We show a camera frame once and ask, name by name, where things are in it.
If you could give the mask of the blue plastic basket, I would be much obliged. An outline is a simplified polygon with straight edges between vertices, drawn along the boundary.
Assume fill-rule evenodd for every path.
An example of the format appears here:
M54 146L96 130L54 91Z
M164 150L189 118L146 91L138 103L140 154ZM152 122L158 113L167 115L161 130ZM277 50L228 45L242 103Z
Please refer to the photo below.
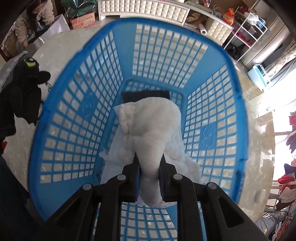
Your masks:
M43 105L29 162L40 240L249 240L237 206L247 151L221 47L168 23L114 21Z

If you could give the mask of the white quilted cloth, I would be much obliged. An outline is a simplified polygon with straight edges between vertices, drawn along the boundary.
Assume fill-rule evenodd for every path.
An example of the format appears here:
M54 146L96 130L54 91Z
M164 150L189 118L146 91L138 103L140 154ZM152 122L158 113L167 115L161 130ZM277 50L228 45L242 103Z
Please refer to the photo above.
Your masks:
M173 202L164 202L161 197L161 158L192 182L201 181L199 164L185 153L178 106L166 98L149 97L118 105L114 110L119 125L110 149L99 154L105 161L100 182L104 184L121 174L137 156L142 172L137 204L151 208L173 206Z

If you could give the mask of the dark grey felt pad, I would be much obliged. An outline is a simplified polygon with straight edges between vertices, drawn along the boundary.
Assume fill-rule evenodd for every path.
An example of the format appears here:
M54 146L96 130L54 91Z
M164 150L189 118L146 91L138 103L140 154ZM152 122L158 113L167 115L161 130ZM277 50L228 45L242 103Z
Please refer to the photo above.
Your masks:
M123 103L137 102L144 98L161 97L170 99L168 90L142 90L142 91L125 91L121 93Z

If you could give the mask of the black plush toy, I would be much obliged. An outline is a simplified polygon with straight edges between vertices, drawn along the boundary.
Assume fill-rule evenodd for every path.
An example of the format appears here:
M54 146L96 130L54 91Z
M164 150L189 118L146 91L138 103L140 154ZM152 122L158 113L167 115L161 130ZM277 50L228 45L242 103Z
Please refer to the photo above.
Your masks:
M37 124L40 105L43 104L39 87L51 78L48 71L41 71L39 63L25 54L20 57L1 88L1 154L6 148L6 137L16 133L15 117L28 124Z

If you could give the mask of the light blue storage box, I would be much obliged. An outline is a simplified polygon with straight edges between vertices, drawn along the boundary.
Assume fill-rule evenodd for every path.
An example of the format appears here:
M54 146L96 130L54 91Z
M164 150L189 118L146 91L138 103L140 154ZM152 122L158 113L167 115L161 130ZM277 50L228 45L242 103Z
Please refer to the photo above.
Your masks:
M264 91L267 88L270 78L261 64L255 64L248 71L247 75L253 84L256 85L261 91Z

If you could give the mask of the paper towel roll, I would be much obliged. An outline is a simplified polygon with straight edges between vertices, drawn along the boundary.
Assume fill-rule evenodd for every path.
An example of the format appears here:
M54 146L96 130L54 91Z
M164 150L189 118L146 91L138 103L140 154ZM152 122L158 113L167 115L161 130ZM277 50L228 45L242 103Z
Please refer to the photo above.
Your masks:
M203 35L203 36L207 35L207 30L206 30L205 26L203 24L199 24L198 26L199 26L199 30L200 30L201 35Z

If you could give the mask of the white paper shopping bag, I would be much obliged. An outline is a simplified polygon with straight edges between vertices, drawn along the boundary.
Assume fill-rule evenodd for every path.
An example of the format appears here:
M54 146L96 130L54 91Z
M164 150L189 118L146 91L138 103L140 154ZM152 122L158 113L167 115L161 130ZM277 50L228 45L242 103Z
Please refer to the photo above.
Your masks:
M54 19L52 25L44 26L44 28L37 32L36 35L29 41L28 49L31 52L36 52L52 35L57 33L69 31L70 28L63 15L58 15Z

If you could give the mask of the cardboard box with print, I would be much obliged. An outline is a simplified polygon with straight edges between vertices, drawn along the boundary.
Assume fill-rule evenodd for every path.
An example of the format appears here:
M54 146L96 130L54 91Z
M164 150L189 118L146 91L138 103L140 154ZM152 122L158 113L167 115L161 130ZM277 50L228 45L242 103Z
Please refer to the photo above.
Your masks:
M91 12L86 15L70 20L73 30L88 28L95 25L95 13Z

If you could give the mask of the silver standing air conditioner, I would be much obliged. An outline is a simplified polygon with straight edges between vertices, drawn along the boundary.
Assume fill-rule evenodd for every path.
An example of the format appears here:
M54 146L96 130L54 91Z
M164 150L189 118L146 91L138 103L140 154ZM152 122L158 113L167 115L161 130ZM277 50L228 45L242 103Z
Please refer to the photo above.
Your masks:
M276 17L266 33L241 59L242 64L250 69L255 64L263 63L290 35L289 29L280 17Z

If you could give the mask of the white metal shelf rack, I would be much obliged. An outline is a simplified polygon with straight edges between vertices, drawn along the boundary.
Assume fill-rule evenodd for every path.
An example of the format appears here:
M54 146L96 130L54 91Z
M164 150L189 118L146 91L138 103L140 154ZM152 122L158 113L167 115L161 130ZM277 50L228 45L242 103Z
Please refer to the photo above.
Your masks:
M239 11L234 14L232 27L222 47L236 61L240 61L255 47L268 30L265 20L258 15L250 12L242 14Z

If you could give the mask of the orange bag on cabinet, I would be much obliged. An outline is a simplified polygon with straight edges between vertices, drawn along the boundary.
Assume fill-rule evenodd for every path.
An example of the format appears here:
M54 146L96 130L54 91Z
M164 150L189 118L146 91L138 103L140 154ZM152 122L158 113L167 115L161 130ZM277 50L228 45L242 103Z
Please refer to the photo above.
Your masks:
M228 25L233 25L234 23L234 9L229 8L227 13L223 15L222 20Z

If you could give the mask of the person in beige jacket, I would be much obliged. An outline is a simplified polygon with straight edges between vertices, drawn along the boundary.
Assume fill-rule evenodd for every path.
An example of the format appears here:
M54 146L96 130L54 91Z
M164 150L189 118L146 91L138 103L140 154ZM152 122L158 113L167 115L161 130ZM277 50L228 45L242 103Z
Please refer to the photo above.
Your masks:
M39 34L55 21L51 1L33 1L13 23L1 43L1 49L12 58L28 49Z

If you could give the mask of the green plastic bag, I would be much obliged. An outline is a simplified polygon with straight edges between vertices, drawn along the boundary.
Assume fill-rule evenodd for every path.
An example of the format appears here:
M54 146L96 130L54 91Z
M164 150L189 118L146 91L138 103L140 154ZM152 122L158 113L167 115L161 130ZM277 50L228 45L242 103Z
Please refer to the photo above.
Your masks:
M97 0L62 0L61 6L66 9L67 18L77 18L92 12L98 7Z

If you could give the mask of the white tufted TV cabinet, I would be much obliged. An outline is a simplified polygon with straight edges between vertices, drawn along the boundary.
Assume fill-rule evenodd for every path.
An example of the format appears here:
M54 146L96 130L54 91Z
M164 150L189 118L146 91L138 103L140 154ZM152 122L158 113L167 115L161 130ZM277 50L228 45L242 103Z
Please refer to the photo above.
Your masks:
M214 15L211 9L192 1L98 1L99 19L106 16L121 18L146 18L199 29L203 24L205 37L219 46L223 45L233 27Z

